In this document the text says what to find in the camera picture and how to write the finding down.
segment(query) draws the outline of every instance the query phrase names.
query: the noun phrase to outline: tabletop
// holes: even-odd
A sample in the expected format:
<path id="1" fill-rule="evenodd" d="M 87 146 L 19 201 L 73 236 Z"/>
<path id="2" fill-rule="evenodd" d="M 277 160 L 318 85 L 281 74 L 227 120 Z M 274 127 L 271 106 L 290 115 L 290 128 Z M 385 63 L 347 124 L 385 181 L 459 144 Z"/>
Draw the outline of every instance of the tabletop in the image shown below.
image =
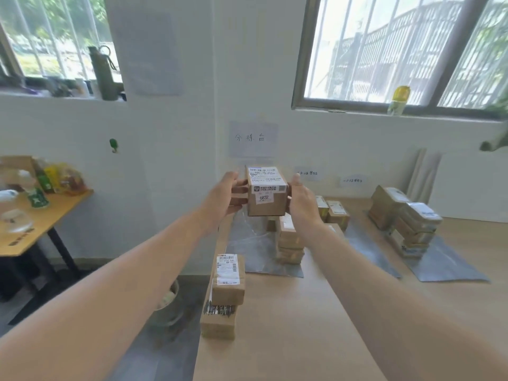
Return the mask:
<path id="1" fill-rule="evenodd" d="M 69 211 L 92 195 L 92 192 L 93 190 L 88 190 L 77 196 L 47 194 L 49 206 L 41 209 L 32 208 L 26 194 L 20 194 L 16 198 L 17 208 L 26 212 L 34 225 L 24 233 L 0 233 L 0 256 L 22 255 Z"/>
<path id="2" fill-rule="evenodd" d="M 422 283 L 366 217 L 370 200 L 341 202 L 403 276 L 403 286 L 508 356 L 508 224 L 446 218 L 438 234 L 492 283 Z M 215 254 L 225 251 L 231 219 L 221 224 Z M 311 255 L 302 269 L 304 278 L 246 276 L 236 339 L 201 338 L 194 381 L 385 380 Z"/>

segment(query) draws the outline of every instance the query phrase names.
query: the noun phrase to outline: hand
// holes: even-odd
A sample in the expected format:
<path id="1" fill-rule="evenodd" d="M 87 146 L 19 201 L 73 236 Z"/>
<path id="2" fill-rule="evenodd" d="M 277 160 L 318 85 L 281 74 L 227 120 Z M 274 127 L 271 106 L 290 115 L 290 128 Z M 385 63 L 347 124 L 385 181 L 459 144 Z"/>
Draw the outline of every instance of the hand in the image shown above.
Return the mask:
<path id="1" fill-rule="evenodd" d="M 219 227 L 222 218 L 241 210 L 247 204 L 247 198 L 231 198 L 231 194 L 244 194 L 247 191 L 247 179 L 239 180 L 238 172 L 224 174 L 220 182 L 208 192 L 200 207 L 200 216 L 204 219 L 207 234 Z"/>
<path id="2" fill-rule="evenodd" d="M 295 174 L 290 183 L 291 201 L 289 213 L 293 219 L 295 230 L 300 234 L 313 223 L 323 223 L 319 215 L 316 195 L 300 182 L 300 174 Z"/>

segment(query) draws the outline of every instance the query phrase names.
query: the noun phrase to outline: window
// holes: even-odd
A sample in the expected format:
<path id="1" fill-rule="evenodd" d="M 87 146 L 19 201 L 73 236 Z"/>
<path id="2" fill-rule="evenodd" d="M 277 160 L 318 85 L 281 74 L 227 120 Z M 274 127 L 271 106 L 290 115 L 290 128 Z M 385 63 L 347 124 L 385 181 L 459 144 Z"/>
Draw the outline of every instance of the window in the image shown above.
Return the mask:
<path id="1" fill-rule="evenodd" d="M 89 46 L 106 45 L 118 64 L 104 0 L 0 0 L 0 23 L 0 76 L 95 79 Z"/>
<path id="2" fill-rule="evenodd" d="M 307 0 L 293 108 L 499 118 L 508 0 Z"/>

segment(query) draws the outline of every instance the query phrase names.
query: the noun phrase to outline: person's left arm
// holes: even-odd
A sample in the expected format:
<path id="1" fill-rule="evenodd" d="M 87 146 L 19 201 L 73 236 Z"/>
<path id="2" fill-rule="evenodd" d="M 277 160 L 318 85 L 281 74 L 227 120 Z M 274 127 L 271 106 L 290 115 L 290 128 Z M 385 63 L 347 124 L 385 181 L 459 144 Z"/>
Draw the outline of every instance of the person's left arm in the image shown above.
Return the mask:
<path id="1" fill-rule="evenodd" d="M 102 380 L 129 348 L 201 237 L 247 199 L 226 173 L 196 210 L 88 275 L 0 338 L 0 379 Z"/>

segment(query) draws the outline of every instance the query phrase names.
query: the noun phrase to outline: black table leg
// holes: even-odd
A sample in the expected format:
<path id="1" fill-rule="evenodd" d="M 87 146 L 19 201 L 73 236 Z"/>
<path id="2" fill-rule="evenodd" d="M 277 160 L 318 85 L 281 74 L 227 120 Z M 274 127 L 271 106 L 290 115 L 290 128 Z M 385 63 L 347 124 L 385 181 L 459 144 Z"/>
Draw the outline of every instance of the black table leg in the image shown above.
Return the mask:
<path id="1" fill-rule="evenodd" d="M 54 228 L 50 228 L 48 230 L 48 235 L 49 235 L 49 238 L 51 239 L 51 242 L 53 242 L 56 249 L 62 256 L 62 258 L 63 258 L 64 262 L 66 263 L 67 267 L 69 268 L 69 270 L 71 270 L 71 272 L 77 279 L 80 279 L 81 273 L 80 273 L 78 267 L 76 266 L 76 264 L 74 263 L 74 260 L 72 259 L 71 255 L 67 251 L 67 248 L 65 247 L 64 243 L 60 239 L 60 236 L 57 234 L 56 230 Z"/>
<path id="2" fill-rule="evenodd" d="M 16 262 L 14 262 L 14 260 L 9 257 L 6 259 L 6 263 L 9 266 L 9 269 L 12 271 L 12 273 L 16 277 L 16 279 L 18 281 L 20 281 L 21 284 L 23 286 L 25 286 L 30 291 L 30 293 L 32 293 L 32 295 L 36 295 L 38 292 L 37 287 L 30 280 L 30 278 L 27 275 L 25 275 L 25 273 L 23 273 L 22 270 L 20 270 L 18 268 L 18 266 L 16 265 Z"/>
<path id="3" fill-rule="evenodd" d="M 56 273 L 55 269 L 53 269 L 53 265 L 49 263 L 48 259 L 42 252 L 41 248 L 38 246 L 37 243 L 33 245 L 29 250 L 28 253 L 30 254 L 30 257 L 34 260 L 35 264 L 39 266 L 39 268 L 42 271 L 42 274 L 46 277 L 48 282 L 55 282 L 60 283 L 60 276 Z"/>

